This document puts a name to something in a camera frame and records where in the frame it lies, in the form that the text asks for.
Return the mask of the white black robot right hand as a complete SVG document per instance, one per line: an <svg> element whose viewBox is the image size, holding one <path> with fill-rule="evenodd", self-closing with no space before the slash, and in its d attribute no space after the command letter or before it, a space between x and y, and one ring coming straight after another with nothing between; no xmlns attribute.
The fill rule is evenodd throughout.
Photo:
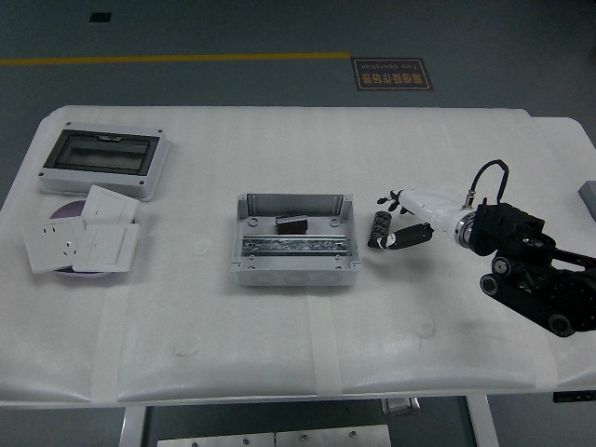
<svg viewBox="0 0 596 447"><path fill-rule="evenodd" d="M378 250L400 250L432 239L435 231L451 236L463 248L469 247L469 238L475 212L464 209L455 200L427 190L391 191L378 204L390 202L387 211L377 211L373 217L368 247ZM389 232L391 212L400 207L400 213L410 213L421 223Z"/></svg>

